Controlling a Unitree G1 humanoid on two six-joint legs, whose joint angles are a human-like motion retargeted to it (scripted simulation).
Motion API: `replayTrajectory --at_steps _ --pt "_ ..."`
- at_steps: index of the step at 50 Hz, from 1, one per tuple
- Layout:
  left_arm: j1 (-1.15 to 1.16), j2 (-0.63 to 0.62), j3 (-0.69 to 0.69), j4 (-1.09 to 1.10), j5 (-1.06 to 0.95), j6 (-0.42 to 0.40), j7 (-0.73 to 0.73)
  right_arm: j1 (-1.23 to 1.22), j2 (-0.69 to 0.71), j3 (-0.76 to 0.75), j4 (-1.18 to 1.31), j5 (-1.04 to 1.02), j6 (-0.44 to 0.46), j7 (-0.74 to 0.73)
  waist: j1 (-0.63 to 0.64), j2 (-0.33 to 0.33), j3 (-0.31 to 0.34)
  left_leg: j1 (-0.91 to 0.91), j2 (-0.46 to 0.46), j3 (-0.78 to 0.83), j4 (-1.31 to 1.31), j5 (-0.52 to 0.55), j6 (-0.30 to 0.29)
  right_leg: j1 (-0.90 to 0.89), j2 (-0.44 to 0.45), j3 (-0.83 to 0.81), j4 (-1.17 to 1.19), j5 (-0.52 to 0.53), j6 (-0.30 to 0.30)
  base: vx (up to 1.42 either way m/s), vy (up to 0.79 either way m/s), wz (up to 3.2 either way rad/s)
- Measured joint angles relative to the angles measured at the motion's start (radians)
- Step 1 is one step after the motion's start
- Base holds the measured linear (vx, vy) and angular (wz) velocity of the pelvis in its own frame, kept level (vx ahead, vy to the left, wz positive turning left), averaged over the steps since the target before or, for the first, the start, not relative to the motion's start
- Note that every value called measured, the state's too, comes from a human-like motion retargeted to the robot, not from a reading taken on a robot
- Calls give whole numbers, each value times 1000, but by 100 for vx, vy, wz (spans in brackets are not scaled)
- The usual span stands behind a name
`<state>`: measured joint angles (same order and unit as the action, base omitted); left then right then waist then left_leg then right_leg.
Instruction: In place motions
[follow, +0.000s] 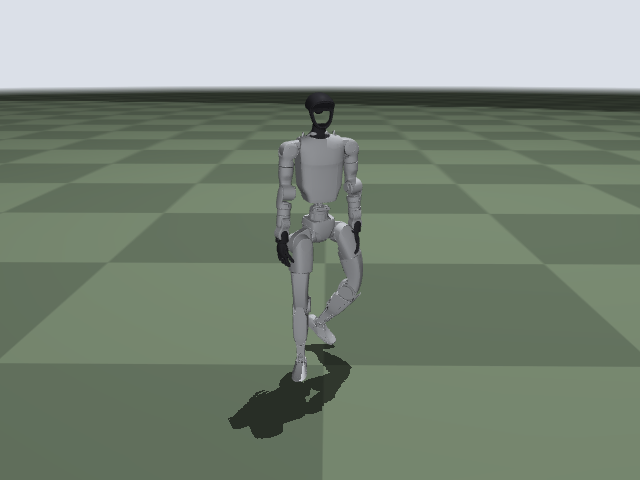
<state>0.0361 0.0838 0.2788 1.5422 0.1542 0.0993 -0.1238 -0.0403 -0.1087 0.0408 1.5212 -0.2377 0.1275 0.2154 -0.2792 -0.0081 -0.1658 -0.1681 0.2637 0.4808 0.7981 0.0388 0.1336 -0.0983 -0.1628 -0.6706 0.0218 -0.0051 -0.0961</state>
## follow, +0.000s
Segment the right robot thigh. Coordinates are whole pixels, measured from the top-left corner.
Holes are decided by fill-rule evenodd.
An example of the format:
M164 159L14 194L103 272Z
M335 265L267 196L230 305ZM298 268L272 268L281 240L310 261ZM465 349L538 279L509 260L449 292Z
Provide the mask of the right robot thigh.
M293 253L294 263L290 262L293 292L293 307L302 307L304 312L311 312L311 297L308 295L309 274L313 269L313 243L308 228L290 234L287 242L288 250Z

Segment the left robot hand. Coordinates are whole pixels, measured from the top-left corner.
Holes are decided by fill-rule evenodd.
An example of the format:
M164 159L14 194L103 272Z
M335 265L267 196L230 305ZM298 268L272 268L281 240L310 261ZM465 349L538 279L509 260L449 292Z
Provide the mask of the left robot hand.
M352 230L352 232L354 233L354 236L355 236L355 242L357 243L356 244L356 250L355 250L354 254L357 254L357 252L359 251L359 245L360 245L359 240L360 240L360 238L359 238L359 234L358 233L360 231L361 231L361 222L357 221L357 222L355 222L354 229Z

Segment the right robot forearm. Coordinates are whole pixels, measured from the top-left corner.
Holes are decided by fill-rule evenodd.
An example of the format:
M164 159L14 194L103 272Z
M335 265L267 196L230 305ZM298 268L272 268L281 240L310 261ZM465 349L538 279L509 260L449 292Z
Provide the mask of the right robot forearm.
M281 234L283 231L288 232L290 228L290 209L292 204L283 200L283 187L280 186L277 193L276 208L277 208L277 220L276 229L274 235L281 240Z

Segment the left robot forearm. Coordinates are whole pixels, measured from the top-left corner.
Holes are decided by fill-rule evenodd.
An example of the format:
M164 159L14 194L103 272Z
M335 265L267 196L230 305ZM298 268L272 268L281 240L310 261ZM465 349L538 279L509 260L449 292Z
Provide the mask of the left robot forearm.
M348 194L346 196L348 201L348 216L349 216L348 225L350 225L352 229L354 229L354 224L357 221L360 221L362 226L361 204L360 204L361 194L362 194L362 190L358 193Z

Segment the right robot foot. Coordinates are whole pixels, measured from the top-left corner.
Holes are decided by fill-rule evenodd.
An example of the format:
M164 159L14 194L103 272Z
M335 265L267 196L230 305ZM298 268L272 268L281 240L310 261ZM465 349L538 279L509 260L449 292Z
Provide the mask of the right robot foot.
M292 380L295 382L303 381L307 376L307 359L305 357L305 362L302 362L302 357L300 357L299 362L297 363L297 358L295 361L295 365L292 371Z

